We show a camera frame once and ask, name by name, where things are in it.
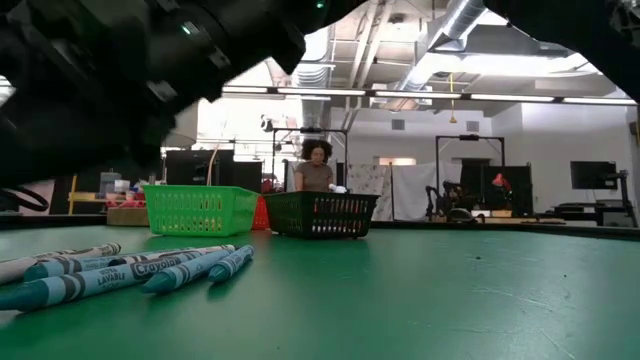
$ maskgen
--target orange basket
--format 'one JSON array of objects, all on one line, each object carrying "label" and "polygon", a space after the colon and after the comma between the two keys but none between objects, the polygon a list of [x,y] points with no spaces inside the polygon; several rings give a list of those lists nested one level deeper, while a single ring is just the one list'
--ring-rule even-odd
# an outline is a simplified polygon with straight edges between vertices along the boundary
[{"label": "orange basket", "polygon": [[269,228],[269,214],[267,213],[267,203],[264,197],[258,198],[256,213],[253,216],[253,226],[251,230],[267,230]]}]

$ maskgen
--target table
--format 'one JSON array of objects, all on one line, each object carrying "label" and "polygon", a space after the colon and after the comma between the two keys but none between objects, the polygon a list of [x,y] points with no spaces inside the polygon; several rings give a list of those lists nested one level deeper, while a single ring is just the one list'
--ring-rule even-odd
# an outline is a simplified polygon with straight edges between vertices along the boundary
[{"label": "table", "polygon": [[640,244],[511,231],[373,229],[364,240],[148,229],[0,232],[0,260],[117,241],[253,244],[229,283],[137,287],[0,312],[0,358],[638,359]]}]

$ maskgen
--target woman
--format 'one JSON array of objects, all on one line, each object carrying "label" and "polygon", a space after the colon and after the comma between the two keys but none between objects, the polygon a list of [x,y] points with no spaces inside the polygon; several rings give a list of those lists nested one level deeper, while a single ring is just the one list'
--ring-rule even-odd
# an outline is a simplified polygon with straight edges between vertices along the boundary
[{"label": "woman", "polygon": [[296,168],[296,191],[329,192],[333,183],[333,170],[327,165],[333,152],[324,140],[307,139],[302,143],[302,159]]}]

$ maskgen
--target curly hair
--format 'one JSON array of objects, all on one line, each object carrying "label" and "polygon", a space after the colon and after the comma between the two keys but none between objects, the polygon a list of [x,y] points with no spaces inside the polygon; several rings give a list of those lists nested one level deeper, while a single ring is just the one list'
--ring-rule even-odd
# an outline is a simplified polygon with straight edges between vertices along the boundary
[{"label": "curly hair", "polygon": [[302,142],[302,159],[311,160],[311,153],[317,148],[324,150],[324,163],[326,164],[333,155],[333,146],[324,140],[305,139]]}]

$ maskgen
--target crayon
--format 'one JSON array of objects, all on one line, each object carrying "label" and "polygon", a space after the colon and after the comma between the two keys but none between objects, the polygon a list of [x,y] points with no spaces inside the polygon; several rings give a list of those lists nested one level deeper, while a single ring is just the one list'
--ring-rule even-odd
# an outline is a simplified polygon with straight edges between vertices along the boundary
[{"label": "crayon", "polygon": [[107,244],[103,246],[93,247],[85,250],[62,250],[50,253],[44,253],[34,256],[27,256],[15,260],[0,262],[0,285],[20,280],[24,272],[38,261],[46,260],[53,257],[95,257],[105,255],[115,255],[120,252],[121,246],[118,244]]},{"label": "crayon", "polygon": [[200,257],[185,253],[75,274],[30,281],[0,294],[0,311],[32,311],[131,286],[171,266]]},{"label": "crayon", "polygon": [[253,258],[253,246],[247,245],[218,261],[211,267],[209,281],[213,283],[229,280],[240,268]]},{"label": "crayon", "polygon": [[156,273],[142,285],[144,293],[165,294],[207,274],[218,261],[232,254],[231,250],[219,250]]},{"label": "crayon", "polygon": [[[201,255],[205,255],[205,254],[208,254],[208,253],[214,252],[214,251],[219,251],[219,250],[235,251],[235,249],[236,248],[233,245],[220,245],[220,246],[211,246],[211,247],[206,247],[206,248],[191,249],[191,250],[189,250],[189,252],[198,251],[198,252],[200,252]],[[123,265],[123,264],[131,264],[131,263],[134,263],[134,262],[153,260],[153,259],[157,259],[157,258],[169,256],[169,255],[174,255],[174,254],[178,254],[178,253],[182,253],[182,251],[178,251],[178,252],[176,252],[176,251],[166,251],[166,252],[158,252],[158,253],[154,253],[154,254],[150,254],[150,255],[125,256],[125,257],[121,257],[119,259],[111,260],[109,262],[109,266],[117,266],[117,265]]]},{"label": "crayon", "polygon": [[[180,252],[180,251],[188,251],[193,248],[181,248],[181,249],[172,249],[172,252]],[[147,251],[141,253],[133,253],[126,255],[114,255],[114,256],[105,256],[105,257],[97,257],[97,258],[86,258],[86,259],[67,259],[64,257],[54,257],[43,260],[30,268],[27,269],[24,273],[24,281],[33,281],[38,279],[44,279],[51,276],[61,276],[66,274],[73,274],[81,271],[90,271],[103,269],[109,266],[109,262],[111,260],[119,259],[124,256],[140,256],[140,255],[149,255],[159,252],[167,252],[169,250],[158,250],[158,251]]]}]

